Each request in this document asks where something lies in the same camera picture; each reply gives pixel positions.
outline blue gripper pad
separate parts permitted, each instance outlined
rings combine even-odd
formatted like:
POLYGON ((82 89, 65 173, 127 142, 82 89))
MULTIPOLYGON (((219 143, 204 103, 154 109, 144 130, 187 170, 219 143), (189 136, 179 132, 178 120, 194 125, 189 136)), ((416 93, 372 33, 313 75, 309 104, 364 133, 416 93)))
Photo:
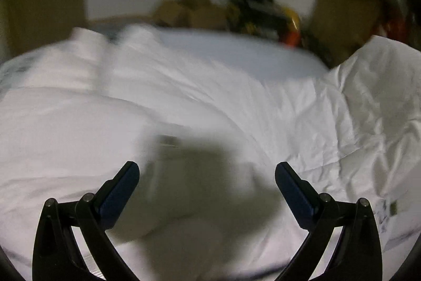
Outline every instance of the blue gripper pad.
POLYGON ((93 208, 103 230, 111 229, 115 225, 139 178, 138 165, 128 161, 117 175, 112 180, 107 180, 95 194, 93 208))
POLYGON ((275 181, 298 225, 312 231, 320 209, 319 195, 309 182, 301 180, 287 162, 275 169, 275 181))

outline bed sheet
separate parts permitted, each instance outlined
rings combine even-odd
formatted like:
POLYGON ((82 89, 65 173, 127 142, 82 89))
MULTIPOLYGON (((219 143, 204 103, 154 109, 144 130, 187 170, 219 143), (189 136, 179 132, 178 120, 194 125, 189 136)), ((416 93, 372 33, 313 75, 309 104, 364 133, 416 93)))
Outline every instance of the bed sheet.
POLYGON ((77 43, 46 52, 0 102, 0 244, 26 277, 43 201, 76 200, 130 159, 142 182, 108 234, 140 279, 211 279, 289 261, 306 232, 274 184, 282 160, 319 192, 378 205, 384 251, 398 238, 401 213, 390 204, 406 202, 409 213, 417 197, 399 188, 421 160, 419 52, 374 38, 325 77, 278 82, 169 49, 149 28, 128 28, 102 50, 111 59, 99 89, 101 54, 77 43), (43 64, 51 76, 66 71, 61 53, 81 61, 54 84, 43 64))

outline metal screw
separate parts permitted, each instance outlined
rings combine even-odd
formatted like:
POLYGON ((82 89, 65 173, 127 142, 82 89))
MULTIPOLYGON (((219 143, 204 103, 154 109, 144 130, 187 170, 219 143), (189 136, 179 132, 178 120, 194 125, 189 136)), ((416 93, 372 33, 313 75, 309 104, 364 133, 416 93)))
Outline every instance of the metal screw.
POLYGON ((367 207, 367 206, 369 206, 369 205, 370 205, 370 202, 369 202, 366 198, 361 198, 361 199, 359 199, 359 203, 360 203, 361 205, 363 205, 364 207, 367 207))
POLYGON ((94 196, 94 194, 93 194, 93 193, 86 193, 86 194, 82 197, 82 200, 83 200, 83 201, 86 201, 86 202, 91 201, 91 200, 93 199, 93 196, 94 196))
POLYGON ((327 194, 327 193, 321 193, 320 194, 320 199, 323 202, 328 203, 332 199, 332 197, 329 194, 327 194))
POLYGON ((54 198, 47 199, 47 201, 45 202, 44 205, 47 206, 47 207, 50 207, 51 205, 54 204, 54 201, 55 201, 54 198))

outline white blanket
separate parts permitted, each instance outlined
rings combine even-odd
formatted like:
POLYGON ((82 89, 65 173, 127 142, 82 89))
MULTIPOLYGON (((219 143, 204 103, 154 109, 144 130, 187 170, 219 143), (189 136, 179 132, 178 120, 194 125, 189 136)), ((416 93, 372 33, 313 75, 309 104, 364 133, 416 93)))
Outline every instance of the white blanket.
MULTIPOLYGON (((113 59, 100 87, 101 53, 76 45, 46 52, 0 102, 0 244, 28 279, 43 202, 95 191, 126 160, 142 180, 109 237, 142 280, 287 262, 307 232, 274 183, 281 161, 318 192, 373 207, 402 197, 419 170, 421 56, 400 43, 374 37, 322 79, 266 84, 165 48, 149 29, 103 50, 113 59), (67 64, 65 83, 60 54, 86 62, 67 64)), ((390 215, 377 216, 385 247, 390 215)))

